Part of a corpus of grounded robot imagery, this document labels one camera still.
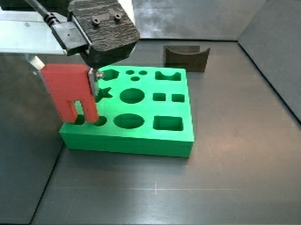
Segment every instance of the red object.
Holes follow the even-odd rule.
[[[97,122],[99,113],[91,93],[87,67],[81,64],[48,64],[42,72],[62,121],[77,121],[74,101],[81,101],[87,122]]]

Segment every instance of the metal surface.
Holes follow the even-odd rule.
[[[300,224],[295,117],[237,43],[141,41],[122,64],[162,66],[166,45],[212,49],[189,73],[190,159],[66,149],[34,224]]]
[[[98,69],[90,69],[89,80],[90,80],[91,92],[95,97],[99,94],[98,74],[99,74]]]
[[[268,1],[238,42],[301,120],[300,12],[301,1]]]
[[[63,54],[44,22],[0,21],[0,37],[2,53]]]
[[[131,0],[119,2],[134,22]],[[54,15],[61,22],[67,21],[58,13]],[[35,11],[0,10],[0,37],[0,53],[63,54],[53,31]]]
[[[27,62],[30,63],[28,66],[30,66],[30,70],[32,70],[34,72],[34,75],[39,76],[39,78],[44,82],[44,77],[42,73],[42,69],[44,68],[44,63],[42,62],[40,58],[35,54],[26,54],[24,58]]]
[[[63,146],[62,122],[24,57],[0,62],[0,223],[27,224]]]
[[[143,39],[237,40],[267,0],[133,0]]]

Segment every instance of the green shape sorter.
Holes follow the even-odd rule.
[[[83,109],[61,135],[69,149],[190,157],[194,142],[185,69],[107,66],[101,69],[99,120]]]

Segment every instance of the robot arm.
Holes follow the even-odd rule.
[[[63,122],[75,122],[78,112],[74,102],[81,101],[86,120],[94,123],[99,119],[94,101],[102,76],[99,68],[130,56],[141,37],[139,32],[118,0],[73,0],[67,22],[62,22],[36,0],[26,2],[51,27],[66,54],[81,54],[91,69],[85,65],[44,66],[34,54],[27,55],[27,61],[36,72],[42,71]]]
[[[118,0],[73,0],[65,23],[36,0],[26,2],[43,16],[67,55],[81,54],[91,68],[130,56],[141,36]]]

